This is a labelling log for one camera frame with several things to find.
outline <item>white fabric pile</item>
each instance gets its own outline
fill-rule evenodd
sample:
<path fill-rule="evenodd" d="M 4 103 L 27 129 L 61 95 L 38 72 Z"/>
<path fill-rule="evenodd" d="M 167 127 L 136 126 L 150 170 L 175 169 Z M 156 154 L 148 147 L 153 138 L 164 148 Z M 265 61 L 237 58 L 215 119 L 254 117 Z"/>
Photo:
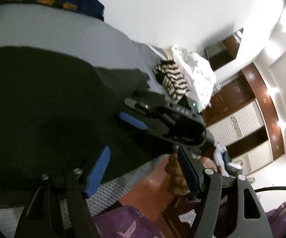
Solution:
<path fill-rule="evenodd" d="M 196 102 L 199 111 L 204 110 L 211 99 L 213 87 L 216 83 L 215 73 L 209 61 L 185 48 L 171 49 L 173 59 L 188 83 L 190 92 L 188 97 Z"/>
<path fill-rule="evenodd" d="M 221 168 L 221 173 L 223 176 L 229 177 L 229 174 L 225 170 L 225 164 L 223 161 L 223 154 L 227 151 L 226 147 L 218 145 L 213 153 L 213 159 L 215 161 L 215 165 L 219 169 Z"/>

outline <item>white bag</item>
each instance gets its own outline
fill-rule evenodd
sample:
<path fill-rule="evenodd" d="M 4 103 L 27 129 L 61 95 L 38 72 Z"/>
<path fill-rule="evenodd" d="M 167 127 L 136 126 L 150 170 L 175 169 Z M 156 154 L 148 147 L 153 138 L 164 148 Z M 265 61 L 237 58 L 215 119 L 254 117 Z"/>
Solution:
<path fill-rule="evenodd" d="M 188 97 L 196 102 L 199 111 L 204 110 L 210 102 L 216 83 L 210 63 L 187 49 L 178 50 L 177 47 L 172 47 L 172 55 L 188 83 L 190 89 Z"/>

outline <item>black cable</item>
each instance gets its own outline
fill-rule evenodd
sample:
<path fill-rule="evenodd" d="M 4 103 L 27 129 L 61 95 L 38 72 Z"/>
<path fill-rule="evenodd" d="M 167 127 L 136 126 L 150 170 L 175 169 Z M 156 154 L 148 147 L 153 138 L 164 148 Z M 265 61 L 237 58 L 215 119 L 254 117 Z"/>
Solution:
<path fill-rule="evenodd" d="M 261 192 L 261 191 L 286 191 L 286 186 L 273 186 L 273 187 L 266 187 L 266 188 L 261 188 L 261 189 L 256 189 L 254 190 L 255 193 Z"/>

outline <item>black mounting arm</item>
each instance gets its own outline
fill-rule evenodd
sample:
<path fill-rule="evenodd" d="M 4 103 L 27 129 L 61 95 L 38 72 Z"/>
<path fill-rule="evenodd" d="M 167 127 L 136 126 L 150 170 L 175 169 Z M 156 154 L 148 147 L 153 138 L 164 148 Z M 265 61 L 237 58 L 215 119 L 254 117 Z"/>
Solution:
<path fill-rule="evenodd" d="M 222 194 L 228 196 L 231 205 L 224 237 L 273 237 L 266 214 L 244 175 L 224 177 L 210 168 L 204 169 L 184 146 L 178 149 L 177 159 L 190 192 L 202 199 L 188 238 L 212 238 Z"/>
<path fill-rule="evenodd" d="M 66 238 L 59 195 L 66 195 L 73 237 L 100 238 L 86 198 L 98 189 L 109 160 L 110 149 L 105 147 L 98 160 L 90 158 L 82 165 L 82 168 L 69 171 L 65 178 L 64 188 L 54 187 L 51 176 L 42 175 L 40 187 L 37 188 L 31 202 L 22 212 L 15 238 Z"/>
<path fill-rule="evenodd" d="M 122 120 L 150 135 L 178 146 L 201 147 L 206 142 L 205 121 L 197 111 L 194 101 L 186 96 L 177 104 L 165 101 L 162 106 L 151 106 L 133 98 L 126 98 L 124 104 L 145 119 L 148 118 L 149 122 L 155 120 L 149 126 L 127 113 L 119 114 Z"/>

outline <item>human hand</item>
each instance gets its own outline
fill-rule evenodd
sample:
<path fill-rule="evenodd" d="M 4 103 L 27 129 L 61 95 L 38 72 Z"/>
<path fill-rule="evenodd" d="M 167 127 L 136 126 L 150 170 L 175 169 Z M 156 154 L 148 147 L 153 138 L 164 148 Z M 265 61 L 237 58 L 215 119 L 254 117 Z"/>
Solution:
<path fill-rule="evenodd" d="M 211 168 L 217 171 L 215 163 L 208 157 L 202 157 L 199 160 L 205 168 Z M 188 193 L 188 185 L 184 178 L 183 172 L 178 164 L 177 153 L 172 153 L 168 158 L 168 164 L 165 166 L 165 171 L 170 174 L 168 191 L 184 196 Z"/>

